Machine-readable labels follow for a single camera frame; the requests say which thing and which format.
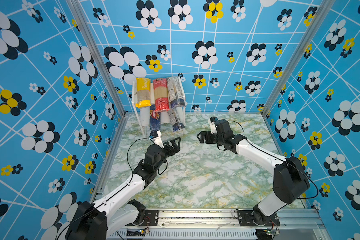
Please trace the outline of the dark blue spaghetti bag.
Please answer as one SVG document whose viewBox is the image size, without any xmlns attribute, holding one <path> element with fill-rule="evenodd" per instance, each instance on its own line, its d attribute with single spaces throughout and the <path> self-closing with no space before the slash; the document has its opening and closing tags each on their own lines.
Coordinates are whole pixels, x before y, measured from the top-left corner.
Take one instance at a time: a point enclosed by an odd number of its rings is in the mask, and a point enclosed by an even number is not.
<svg viewBox="0 0 360 240">
<path fill-rule="evenodd" d="M 153 135 L 154 132 L 161 130 L 161 117 L 160 113 L 156 112 L 156 107 L 150 107 L 150 135 Z"/>
</svg>

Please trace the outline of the clear noodle bag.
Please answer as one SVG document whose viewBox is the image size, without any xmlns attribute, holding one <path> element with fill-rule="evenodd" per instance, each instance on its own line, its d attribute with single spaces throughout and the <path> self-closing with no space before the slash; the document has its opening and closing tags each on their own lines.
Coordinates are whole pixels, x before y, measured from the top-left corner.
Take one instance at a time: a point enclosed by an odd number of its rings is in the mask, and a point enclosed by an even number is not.
<svg viewBox="0 0 360 240">
<path fill-rule="evenodd" d="M 167 88 L 171 109 L 185 107 L 185 95 L 182 90 L 181 79 L 179 77 L 167 78 Z"/>
<path fill-rule="evenodd" d="M 179 115 L 179 111 L 177 110 L 177 108 L 174 108 L 169 111 L 169 118 L 173 128 L 173 132 L 177 132 L 179 130 L 186 128 L 182 121 L 182 118 Z"/>
</svg>

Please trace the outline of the red spaghetti bag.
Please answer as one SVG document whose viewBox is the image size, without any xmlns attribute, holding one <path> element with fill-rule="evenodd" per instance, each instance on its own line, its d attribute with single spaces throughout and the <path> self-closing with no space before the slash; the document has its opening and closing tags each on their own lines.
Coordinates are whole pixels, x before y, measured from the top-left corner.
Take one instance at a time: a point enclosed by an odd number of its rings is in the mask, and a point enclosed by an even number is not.
<svg viewBox="0 0 360 240">
<path fill-rule="evenodd" d="M 153 81 L 155 95 L 155 112 L 167 112 L 170 110 L 168 87 L 166 79 L 155 79 Z"/>
</svg>

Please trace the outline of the yellow spaghetti bag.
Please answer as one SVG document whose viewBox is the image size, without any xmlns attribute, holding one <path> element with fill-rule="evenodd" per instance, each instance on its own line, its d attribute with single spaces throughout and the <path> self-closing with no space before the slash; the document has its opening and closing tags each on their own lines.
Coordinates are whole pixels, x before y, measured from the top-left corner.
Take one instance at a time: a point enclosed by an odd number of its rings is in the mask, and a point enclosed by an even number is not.
<svg viewBox="0 0 360 240">
<path fill-rule="evenodd" d="M 151 79 L 137 78 L 137 108 L 151 106 Z"/>
</svg>

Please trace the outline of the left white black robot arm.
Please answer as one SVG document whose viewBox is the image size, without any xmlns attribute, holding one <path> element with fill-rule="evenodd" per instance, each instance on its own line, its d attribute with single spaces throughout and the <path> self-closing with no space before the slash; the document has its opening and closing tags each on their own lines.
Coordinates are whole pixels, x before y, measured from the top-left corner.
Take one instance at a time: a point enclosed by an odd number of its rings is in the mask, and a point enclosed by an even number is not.
<svg viewBox="0 0 360 240">
<path fill-rule="evenodd" d="M 73 220 L 57 239 L 105 240 L 126 225 L 142 223 L 146 208 L 133 197 L 147 188 L 157 177 L 162 164 L 167 163 L 167 158 L 180 150 L 179 137 L 162 145 L 150 145 L 128 179 L 101 199 L 80 204 Z"/>
</svg>

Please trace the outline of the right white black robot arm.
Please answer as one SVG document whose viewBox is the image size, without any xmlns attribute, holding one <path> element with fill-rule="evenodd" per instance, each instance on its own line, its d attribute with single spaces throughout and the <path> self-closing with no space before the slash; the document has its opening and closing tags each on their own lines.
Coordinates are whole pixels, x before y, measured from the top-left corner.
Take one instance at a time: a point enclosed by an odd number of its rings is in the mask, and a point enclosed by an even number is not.
<svg viewBox="0 0 360 240">
<path fill-rule="evenodd" d="M 257 225 L 264 225 L 270 216 L 293 203 L 310 188 L 310 179 L 304 173 L 300 160 L 274 154 L 251 142 L 243 134 L 234 134 L 227 120 L 209 119 L 210 131 L 202 131 L 197 138 L 202 144 L 213 144 L 223 150 L 246 157 L 273 176 L 271 193 L 253 207 Z"/>
</svg>

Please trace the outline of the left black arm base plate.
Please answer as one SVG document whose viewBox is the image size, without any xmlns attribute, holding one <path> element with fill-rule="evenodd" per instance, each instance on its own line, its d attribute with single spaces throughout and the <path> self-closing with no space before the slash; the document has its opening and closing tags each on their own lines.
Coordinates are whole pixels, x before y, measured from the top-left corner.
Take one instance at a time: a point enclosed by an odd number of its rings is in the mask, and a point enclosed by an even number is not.
<svg viewBox="0 0 360 240">
<path fill-rule="evenodd" d="M 140 211 L 134 225 L 136 226 L 157 226 L 159 220 L 158 210 Z"/>
</svg>

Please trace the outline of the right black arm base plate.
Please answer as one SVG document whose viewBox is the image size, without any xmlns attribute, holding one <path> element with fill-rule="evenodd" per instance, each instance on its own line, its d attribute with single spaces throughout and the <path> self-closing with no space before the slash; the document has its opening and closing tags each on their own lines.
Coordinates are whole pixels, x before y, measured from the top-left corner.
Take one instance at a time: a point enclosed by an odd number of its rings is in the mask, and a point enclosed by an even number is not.
<svg viewBox="0 0 360 240">
<path fill-rule="evenodd" d="M 253 210 L 234 210 L 234 217 L 241 227 L 279 227 L 281 225 L 276 213 L 266 217 Z"/>
</svg>

